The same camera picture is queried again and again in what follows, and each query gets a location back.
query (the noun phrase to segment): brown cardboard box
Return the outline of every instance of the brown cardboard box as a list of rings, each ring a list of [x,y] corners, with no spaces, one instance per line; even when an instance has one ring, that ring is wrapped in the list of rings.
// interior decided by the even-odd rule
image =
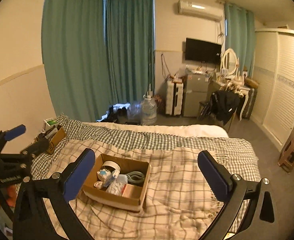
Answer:
[[[126,174],[131,171],[140,171],[145,174],[145,181],[141,187],[127,184],[122,196],[116,196],[105,192],[104,190],[94,187],[94,183],[98,181],[97,171],[105,161],[116,162],[120,166],[120,174]],[[84,193],[91,199],[102,204],[113,206],[120,209],[139,212],[143,206],[151,166],[148,162],[141,162],[132,159],[118,158],[106,154],[100,154],[95,161],[95,165],[82,187]]]
[[[49,148],[47,149],[47,153],[53,154],[55,147],[60,143],[62,139],[66,137],[64,128],[62,126],[58,126],[58,132],[54,135],[54,137],[49,142]]]

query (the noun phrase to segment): plastic water bottle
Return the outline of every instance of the plastic water bottle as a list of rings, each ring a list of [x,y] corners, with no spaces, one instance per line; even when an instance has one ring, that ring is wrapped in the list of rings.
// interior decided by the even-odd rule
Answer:
[[[157,121],[157,105],[156,101],[151,98],[151,96],[147,96],[142,101],[141,105],[142,109],[142,125],[152,125]]]

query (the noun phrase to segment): wall-mounted television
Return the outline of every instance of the wall-mounted television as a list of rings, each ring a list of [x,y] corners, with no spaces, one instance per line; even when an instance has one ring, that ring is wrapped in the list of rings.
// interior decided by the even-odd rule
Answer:
[[[220,64],[220,44],[186,38],[185,60]]]

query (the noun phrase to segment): curtain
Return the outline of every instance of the curtain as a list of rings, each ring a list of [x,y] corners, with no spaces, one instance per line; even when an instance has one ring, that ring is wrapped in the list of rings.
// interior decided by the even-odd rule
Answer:
[[[103,0],[45,0],[42,56],[57,115],[95,122],[111,103],[103,13]]]
[[[155,86],[153,0],[106,0],[106,47],[112,98],[142,100]]]
[[[254,70],[254,52],[256,45],[254,13],[234,4],[225,4],[227,20],[225,49],[232,48],[239,57],[239,71],[244,66],[251,77]]]

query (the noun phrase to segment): plastic stool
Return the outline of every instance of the plastic stool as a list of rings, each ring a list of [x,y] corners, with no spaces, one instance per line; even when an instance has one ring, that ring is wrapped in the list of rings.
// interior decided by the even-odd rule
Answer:
[[[294,138],[288,143],[285,150],[281,153],[278,165],[290,173],[294,168]]]

